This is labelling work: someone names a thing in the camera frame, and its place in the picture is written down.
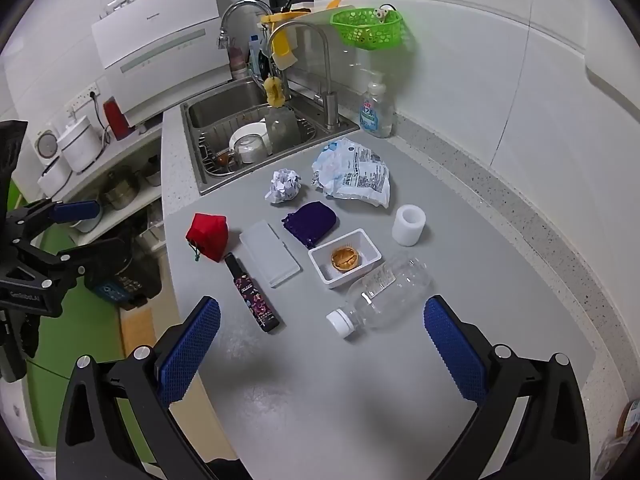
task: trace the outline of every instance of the shelf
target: shelf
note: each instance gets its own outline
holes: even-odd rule
[[[71,230],[71,239],[76,245],[86,245],[93,242],[98,237],[102,236],[112,227],[126,220],[133,214],[145,208],[155,200],[158,200],[162,195],[161,186],[152,186],[146,180],[140,180],[140,191],[138,195],[133,199],[129,205],[124,209],[112,209],[110,206],[105,208],[104,215],[100,220],[100,223],[88,233],[78,233],[75,230]]]
[[[91,186],[98,178],[122,162],[131,153],[159,139],[161,136],[162,123],[149,128],[144,134],[133,132],[122,140],[115,140],[112,137],[111,143],[104,149],[104,153],[82,173],[74,173],[69,182],[52,197],[52,200],[67,202],[69,199],[76,197],[82,193],[82,190]]]
[[[162,240],[161,242],[158,242],[153,247],[151,247],[150,252],[152,254],[154,254],[154,253],[157,253],[158,251],[164,249],[165,247],[166,247],[166,240]]]

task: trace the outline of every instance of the white appliance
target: white appliance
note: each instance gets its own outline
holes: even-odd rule
[[[65,158],[57,156],[42,172],[38,179],[38,186],[46,196],[51,198],[65,187],[66,181],[69,180],[72,172]]]
[[[113,96],[131,125],[231,79],[216,0],[135,0],[92,32]]]
[[[88,168],[102,150],[100,138],[87,116],[66,128],[58,139],[58,146],[71,169],[78,173]]]

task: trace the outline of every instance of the bottle label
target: bottle label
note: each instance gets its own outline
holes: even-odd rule
[[[243,274],[239,278],[234,280],[236,288],[240,292],[242,299],[249,307],[249,310],[254,315],[255,320],[262,327],[268,327],[276,320],[273,312],[269,308],[269,305],[264,301],[262,294],[255,288],[254,283],[251,281],[247,274]]]
[[[378,115],[368,99],[365,99],[360,107],[360,126],[368,132],[375,132],[378,129]]]
[[[362,285],[366,295],[372,300],[396,280],[396,277],[387,266],[381,265],[371,271],[363,280]]]

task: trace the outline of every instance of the plastic bottle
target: plastic bottle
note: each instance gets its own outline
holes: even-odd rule
[[[401,251],[351,285],[346,306],[326,318],[347,337],[358,328],[384,328],[429,299],[426,266]]]
[[[271,108],[264,118],[267,125],[267,135],[273,153],[280,153],[300,144],[300,129],[298,120],[291,108],[286,106]]]
[[[258,53],[260,52],[260,40],[258,35],[254,34],[249,40],[249,64],[255,75],[260,75],[260,65],[258,64]]]
[[[365,70],[371,76],[367,92],[360,106],[360,127],[374,137],[389,137],[394,124],[395,108],[386,95],[386,85],[382,74],[375,70]]]

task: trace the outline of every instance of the drawstring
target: drawstring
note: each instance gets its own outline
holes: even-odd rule
[[[189,242],[189,247],[193,249],[194,253],[196,253],[196,261],[198,261],[200,259],[200,251],[198,250],[198,247],[191,242]]]

